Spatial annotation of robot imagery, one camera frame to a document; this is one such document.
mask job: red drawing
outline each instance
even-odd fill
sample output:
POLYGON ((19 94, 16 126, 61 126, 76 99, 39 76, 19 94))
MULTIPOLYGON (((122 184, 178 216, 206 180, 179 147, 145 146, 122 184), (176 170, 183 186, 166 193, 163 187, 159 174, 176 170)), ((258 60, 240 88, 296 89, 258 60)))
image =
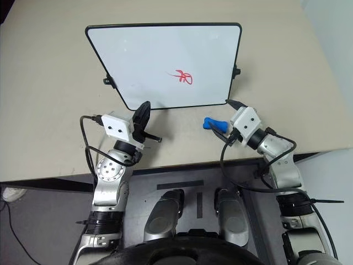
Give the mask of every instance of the red drawing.
POLYGON ((192 84, 192 76, 191 76, 191 74, 189 74, 189 73, 184 73, 182 70, 176 70, 178 73, 180 73, 180 75, 179 76, 177 76, 177 75, 171 75, 170 73, 169 73, 169 75, 170 76, 175 76, 175 77, 179 77, 179 82, 183 82, 183 83, 188 83, 188 84, 192 84))

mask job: blue object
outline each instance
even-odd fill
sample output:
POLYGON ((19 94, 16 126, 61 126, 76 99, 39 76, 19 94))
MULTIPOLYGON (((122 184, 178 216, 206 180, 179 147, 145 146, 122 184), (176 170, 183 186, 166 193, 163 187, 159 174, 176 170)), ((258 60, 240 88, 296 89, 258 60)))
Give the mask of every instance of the blue object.
POLYGON ((210 129, 210 123, 212 123, 214 126, 219 128, 224 134, 227 132, 228 129, 228 123, 226 121, 218 121, 218 120, 213 120, 209 117, 206 117, 204 119, 204 129, 210 129))

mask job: beige table surface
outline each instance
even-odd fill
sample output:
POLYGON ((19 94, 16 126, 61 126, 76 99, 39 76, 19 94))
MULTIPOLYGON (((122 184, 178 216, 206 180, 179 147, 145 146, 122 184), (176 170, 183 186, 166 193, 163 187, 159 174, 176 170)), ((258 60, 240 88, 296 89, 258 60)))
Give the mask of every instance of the beige table surface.
MULTIPOLYGON (((299 1, 16 0, 0 43, 0 181, 88 173, 79 129, 84 114, 130 114, 85 37, 87 25, 239 22, 243 27, 231 98, 258 110, 265 125, 298 142, 297 153, 353 146, 353 122, 299 1)), ((227 105, 151 114, 137 168, 217 161, 222 142, 204 117, 229 120, 227 105)), ((98 146, 102 128, 87 125, 98 146)), ((104 141, 103 149, 113 141, 104 141)), ((259 157, 239 144, 226 159, 259 157)))

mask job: whiteboard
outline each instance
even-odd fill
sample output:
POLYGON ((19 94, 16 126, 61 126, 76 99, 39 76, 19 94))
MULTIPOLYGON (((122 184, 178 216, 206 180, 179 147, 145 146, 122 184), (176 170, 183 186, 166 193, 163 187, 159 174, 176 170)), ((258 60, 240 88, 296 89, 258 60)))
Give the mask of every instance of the whiteboard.
POLYGON ((88 26, 86 36, 125 105, 136 110, 224 104, 241 27, 237 23, 88 26))

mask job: white wall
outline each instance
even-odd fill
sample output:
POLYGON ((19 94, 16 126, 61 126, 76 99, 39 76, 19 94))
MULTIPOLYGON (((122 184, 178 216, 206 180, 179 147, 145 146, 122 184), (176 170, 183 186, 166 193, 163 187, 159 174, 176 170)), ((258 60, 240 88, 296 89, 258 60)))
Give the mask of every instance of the white wall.
MULTIPOLYGON (((301 4, 353 114, 353 1, 301 0, 301 4)), ((332 137, 339 135, 333 130, 332 137)), ((310 196, 345 201, 317 207, 333 236, 339 260, 343 265, 352 264, 353 149, 325 153, 297 165, 310 196)))

